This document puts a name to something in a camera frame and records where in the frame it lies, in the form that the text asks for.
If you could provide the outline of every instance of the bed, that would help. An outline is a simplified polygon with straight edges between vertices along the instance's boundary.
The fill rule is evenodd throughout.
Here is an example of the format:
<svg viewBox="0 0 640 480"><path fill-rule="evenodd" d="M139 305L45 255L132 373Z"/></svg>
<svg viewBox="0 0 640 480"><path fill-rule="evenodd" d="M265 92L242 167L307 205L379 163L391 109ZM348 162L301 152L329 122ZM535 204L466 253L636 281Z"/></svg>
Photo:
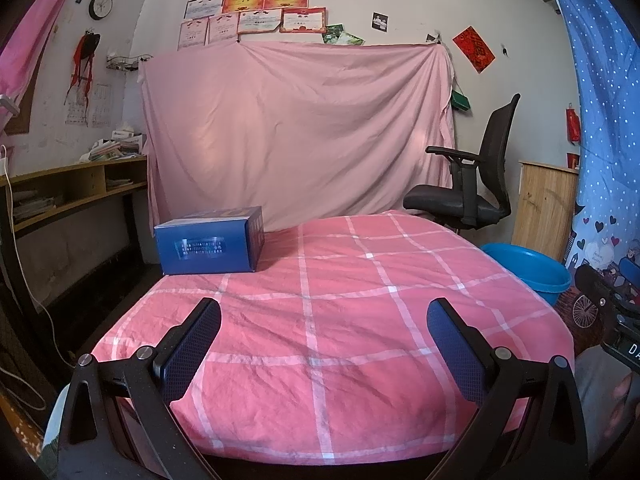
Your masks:
<svg viewBox="0 0 640 480"><path fill-rule="evenodd" d="M171 409L209 455L328 465L451 447L475 405L426 328L434 298L494 347L573 364L568 329L535 292L448 229L398 211L268 233L252 274L165 276L94 355L156 345L203 297L220 303L222 329Z"/></svg>

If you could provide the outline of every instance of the wall clock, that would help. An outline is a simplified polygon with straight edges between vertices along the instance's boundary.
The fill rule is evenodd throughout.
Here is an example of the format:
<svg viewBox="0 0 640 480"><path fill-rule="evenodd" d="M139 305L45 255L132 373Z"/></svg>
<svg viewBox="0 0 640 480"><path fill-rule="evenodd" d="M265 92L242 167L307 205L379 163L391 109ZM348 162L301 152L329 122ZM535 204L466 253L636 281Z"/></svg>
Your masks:
<svg viewBox="0 0 640 480"><path fill-rule="evenodd" d="M89 2L89 16L98 21L106 18L113 9L113 0L91 0Z"/></svg>

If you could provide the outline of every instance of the blue box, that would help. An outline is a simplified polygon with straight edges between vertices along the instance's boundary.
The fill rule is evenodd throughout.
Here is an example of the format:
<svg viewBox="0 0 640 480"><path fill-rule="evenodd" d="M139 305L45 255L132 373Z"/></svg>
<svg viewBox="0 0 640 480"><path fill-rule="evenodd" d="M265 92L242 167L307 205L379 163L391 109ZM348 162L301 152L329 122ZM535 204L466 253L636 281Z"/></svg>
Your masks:
<svg viewBox="0 0 640 480"><path fill-rule="evenodd" d="M196 213L155 232L165 274L254 272L264 245L261 207Z"/></svg>

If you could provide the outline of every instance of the pink sheet hanging on wall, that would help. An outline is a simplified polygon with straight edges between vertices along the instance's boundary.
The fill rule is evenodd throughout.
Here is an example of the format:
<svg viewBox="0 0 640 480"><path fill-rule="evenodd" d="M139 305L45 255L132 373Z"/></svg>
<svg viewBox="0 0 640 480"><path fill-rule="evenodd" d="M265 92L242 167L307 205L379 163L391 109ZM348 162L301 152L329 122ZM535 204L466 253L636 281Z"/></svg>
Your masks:
<svg viewBox="0 0 640 480"><path fill-rule="evenodd" d="M0 53L0 94L18 104L29 85L38 56L65 0L36 0ZM11 115L0 108L0 132Z"/></svg>
<svg viewBox="0 0 640 480"><path fill-rule="evenodd" d="M267 230L401 206L448 186L453 68L440 45L225 41L143 66L158 224L262 205Z"/></svg>

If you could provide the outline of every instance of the red cup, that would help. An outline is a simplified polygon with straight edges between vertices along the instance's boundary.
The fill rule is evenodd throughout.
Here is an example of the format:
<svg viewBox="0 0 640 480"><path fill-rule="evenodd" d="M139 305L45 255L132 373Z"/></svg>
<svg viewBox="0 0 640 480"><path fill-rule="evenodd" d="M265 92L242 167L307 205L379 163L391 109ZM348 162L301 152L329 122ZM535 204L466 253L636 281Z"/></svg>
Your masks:
<svg viewBox="0 0 640 480"><path fill-rule="evenodd" d="M570 170L577 170L578 166L580 166L580 155L577 153L567 153L566 165Z"/></svg>

